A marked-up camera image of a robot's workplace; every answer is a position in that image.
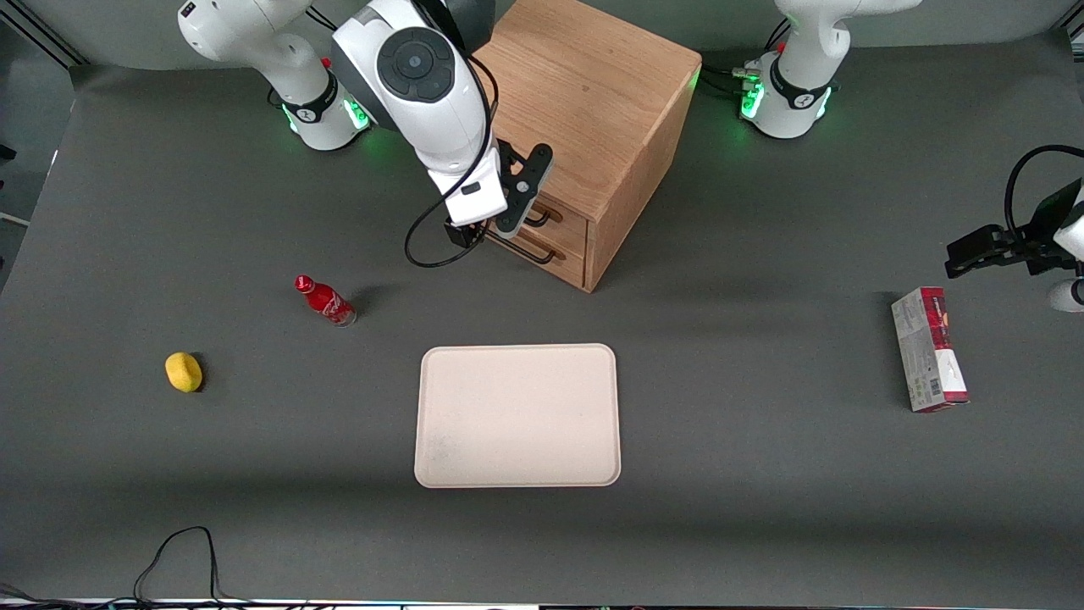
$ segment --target red bottle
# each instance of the red bottle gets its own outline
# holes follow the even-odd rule
[[[309,299],[309,308],[339,328],[348,327],[358,320],[358,313],[346,298],[325,283],[317,283],[309,275],[297,275],[294,287]]]

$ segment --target wooden cabinet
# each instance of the wooden cabinet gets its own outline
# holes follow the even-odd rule
[[[550,218],[513,242],[591,291],[670,168],[700,55],[577,0],[517,0],[477,56],[498,137],[554,150],[531,212]]]

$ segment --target drawer handle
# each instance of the drawer handle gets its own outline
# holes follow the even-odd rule
[[[534,226],[535,229],[538,229],[541,228],[542,224],[545,224],[547,220],[550,220],[549,209],[543,211],[542,216],[540,216],[537,220],[533,220],[531,218],[524,218],[524,224],[527,224],[528,226]]]
[[[551,249],[545,254],[545,256],[537,256],[524,249],[519,244],[512,243],[511,241],[502,237],[501,235],[494,233],[493,231],[490,231],[489,229],[486,229],[486,233],[490,236],[490,238],[494,238],[503,243],[504,245],[508,246],[508,248],[511,248],[513,251],[522,256],[524,258],[527,258],[528,260],[534,262],[535,264],[547,264],[551,260],[554,259],[554,257],[557,256],[556,249]]]

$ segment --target green led light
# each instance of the green led light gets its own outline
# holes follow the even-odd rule
[[[286,120],[289,121],[289,130],[297,133],[297,125],[294,125],[294,117],[289,115],[289,111],[286,109],[286,104],[282,105],[282,113],[286,115]]]
[[[745,99],[741,100],[741,114],[746,118],[753,118],[757,116],[757,111],[760,109],[760,102],[764,99],[764,86],[760,82],[756,87],[750,89],[745,94]]]
[[[828,107],[828,98],[830,96],[831,96],[831,87],[828,87],[828,90],[824,92],[824,101],[821,102],[821,109],[816,111],[817,118],[824,116],[824,111],[825,108]]]
[[[344,99],[343,107],[346,108],[346,113],[350,115],[350,120],[353,121],[353,126],[359,131],[369,127],[369,115],[365,114],[365,111],[361,109],[361,105],[358,102],[349,98]]]

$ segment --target red and white box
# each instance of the red and white box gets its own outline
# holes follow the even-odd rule
[[[949,341],[943,287],[919,287],[892,303],[911,411],[931,414],[969,401]]]

